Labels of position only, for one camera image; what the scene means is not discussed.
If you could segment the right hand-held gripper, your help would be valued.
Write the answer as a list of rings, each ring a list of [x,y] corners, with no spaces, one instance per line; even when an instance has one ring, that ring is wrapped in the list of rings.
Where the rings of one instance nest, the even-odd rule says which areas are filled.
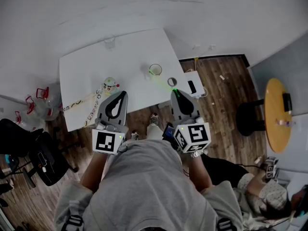
[[[175,123],[168,123],[163,139],[170,142],[172,147],[181,153],[202,152],[211,143],[209,123],[199,116],[196,101],[191,95],[182,90],[171,92],[172,114]],[[185,118],[197,116],[184,121]]]

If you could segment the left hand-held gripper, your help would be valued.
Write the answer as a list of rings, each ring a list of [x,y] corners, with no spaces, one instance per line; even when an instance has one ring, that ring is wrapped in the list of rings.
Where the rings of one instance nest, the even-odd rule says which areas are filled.
[[[101,103],[95,128],[92,130],[94,152],[117,155],[125,151],[122,144],[126,141],[128,132],[128,127],[124,126],[127,105],[128,95],[125,91],[114,93]]]

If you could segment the green thin stick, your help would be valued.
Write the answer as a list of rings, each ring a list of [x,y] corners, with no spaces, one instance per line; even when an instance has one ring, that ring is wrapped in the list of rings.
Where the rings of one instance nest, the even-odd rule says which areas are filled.
[[[171,86],[169,86],[167,83],[165,83],[164,81],[162,81],[157,75],[155,75],[151,70],[149,70],[149,73],[153,76],[154,80],[159,83],[161,86],[163,86],[164,88],[167,88],[168,90],[172,91],[175,93],[175,95],[177,97],[179,97],[179,93],[178,90],[176,88],[173,88]]]

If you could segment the person's left forearm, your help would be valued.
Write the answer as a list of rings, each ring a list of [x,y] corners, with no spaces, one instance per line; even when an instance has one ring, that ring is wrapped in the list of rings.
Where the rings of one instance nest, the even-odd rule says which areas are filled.
[[[107,158],[107,154],[97,152],[93,154],[93,157],[80,180],[82,186],[90,189],[92,192],[98,190]]]

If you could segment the person's right forearm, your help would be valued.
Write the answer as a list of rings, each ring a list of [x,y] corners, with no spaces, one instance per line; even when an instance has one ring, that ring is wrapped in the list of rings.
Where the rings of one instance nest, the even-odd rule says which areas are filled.
[[[188,164],[188,174],[198,192],[213,187],[212,180],[203,164],[201,156],[190,159]]]

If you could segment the cartoon boy figure toy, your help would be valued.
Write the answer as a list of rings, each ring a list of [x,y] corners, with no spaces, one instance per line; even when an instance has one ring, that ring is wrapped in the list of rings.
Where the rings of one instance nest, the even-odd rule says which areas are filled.
[[[113,77],[108,77],[103,82],[103,92],[106,95],[112,95],[118,92],[119,88],[119,83]]]

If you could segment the white box with phone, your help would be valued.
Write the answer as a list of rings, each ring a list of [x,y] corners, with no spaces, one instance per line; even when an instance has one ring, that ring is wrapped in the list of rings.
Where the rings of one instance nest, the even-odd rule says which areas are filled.
[[[190,96],[194,97],[196,99],[202,98],[205,96],[205,89],[203,87],[203,84],[201,82],[201,79],[199,77],[199,74],[197,71],[191,71],[191,72],[186,72],[184,73],[187,81],[192,80],[195,88],[196,88],[196,93],[192,94],[190,90]]]

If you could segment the person's beige trousers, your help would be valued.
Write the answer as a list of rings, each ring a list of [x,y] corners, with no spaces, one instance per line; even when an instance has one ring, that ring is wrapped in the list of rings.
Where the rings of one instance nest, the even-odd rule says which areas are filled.
[[[151,123],[147,127],[146,139],[148,140],[162,140],[163,131],[155,123]]]

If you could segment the white table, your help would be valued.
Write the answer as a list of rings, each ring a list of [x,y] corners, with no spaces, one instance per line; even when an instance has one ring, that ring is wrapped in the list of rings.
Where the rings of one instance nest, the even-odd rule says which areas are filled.
[[[100,42],[60,58],[61,96],[68,131],[84,126],[95,103],[89,95],[99,89],[108,77],[113,77],[120,89],[128,94],[128,112],[170,99],[170,90],[154,78],[145,79],[145,68],[152,64],[161,65],[163,72],[159,78],[162,81],[167,83],[170,77],[174,77],[178,82],[177,89],[190,91],[164,30],[132,33],[116,38],[115,42],[113,49],[107,49],[104,42]]]

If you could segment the person's grey sweatshirt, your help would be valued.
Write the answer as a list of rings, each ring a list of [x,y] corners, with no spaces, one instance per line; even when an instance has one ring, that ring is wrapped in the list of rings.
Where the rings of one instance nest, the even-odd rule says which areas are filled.
[[[123,149],[96,192],[80,181],[64,186],[56,231],[244,231],[229,182],[198,192],[164,140],[129,140]]]

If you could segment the round wooden table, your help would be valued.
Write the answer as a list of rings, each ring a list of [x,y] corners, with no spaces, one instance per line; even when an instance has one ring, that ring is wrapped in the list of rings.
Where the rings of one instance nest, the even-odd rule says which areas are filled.
[[[279,126],[276,120],[292,121],[292,112],[285,112],[282,94],[288,93],[276,78],[268,81],[264,99],[242,103],[236,111],[236,126],[243,136],[255,131],[265,131],[269,145],[275,153],[281,153],[287,146],[291,127]]]

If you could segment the black office chair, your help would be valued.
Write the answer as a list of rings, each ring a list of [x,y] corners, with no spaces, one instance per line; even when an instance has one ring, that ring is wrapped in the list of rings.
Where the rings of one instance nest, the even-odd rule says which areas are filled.
[[[63,152],[79,146],[80,143],[75,142],[59,149],[61,140],[57,138],[58,132],[60,132],[59,127],[53,128],[53,135],[43,129],[30,132],[8,119],[0,120],[0,154],[8,154],[16,158],[29,157],[29,162],[33,165],[30,171],[22,165],[14,169],[12,173],[16,174],[21,169],[21,173],[31,188],[36,187],[32,180],[32,176],[36,173],[46,186],[52,186],[68,170],[78,172],[78,167],[72,167],[65,159]]]

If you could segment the black box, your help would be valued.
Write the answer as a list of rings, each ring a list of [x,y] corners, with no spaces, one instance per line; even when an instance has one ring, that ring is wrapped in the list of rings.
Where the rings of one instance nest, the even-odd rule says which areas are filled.
[[[291,95],[289,93],[282,94],[283,106],[285,112],[292,112],[292,100]]]

